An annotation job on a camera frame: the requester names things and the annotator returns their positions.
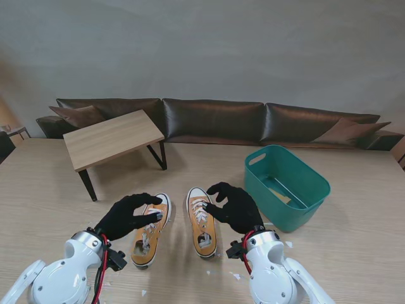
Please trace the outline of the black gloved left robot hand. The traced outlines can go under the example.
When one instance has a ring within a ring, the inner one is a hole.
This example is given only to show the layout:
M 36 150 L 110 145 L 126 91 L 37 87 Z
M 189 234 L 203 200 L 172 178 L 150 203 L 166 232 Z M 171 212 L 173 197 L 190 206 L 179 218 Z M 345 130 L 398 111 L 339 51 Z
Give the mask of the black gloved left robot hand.
M 134 215 L 134 211 L 144 205 L 160 205 L 161 203 L 161 198 L 148 193 L 125 196 L 111 207 L 95 226 L 94 232 L 98 235 L 105 235 L 110 241 L 123 238 L 135 229 L 159 222 L 163 216 L 157 212 L 148 215 Z

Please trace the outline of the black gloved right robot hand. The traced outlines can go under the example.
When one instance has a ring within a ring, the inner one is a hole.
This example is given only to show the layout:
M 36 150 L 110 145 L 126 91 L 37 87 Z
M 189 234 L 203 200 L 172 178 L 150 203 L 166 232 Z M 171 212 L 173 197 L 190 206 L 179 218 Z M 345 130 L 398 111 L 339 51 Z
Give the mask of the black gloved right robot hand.
M 226 182 L 212 185 L 207 191 L 212 196 L 216 194 L 216 202 L 227 202 L 218 207 L 208 203 L 203 209 L 217 221 L 228 224 L 235 232 L 247 234 L 255 227 L 264 227 L 258 207 L 252 197 L 241 187 L 234 187 Z

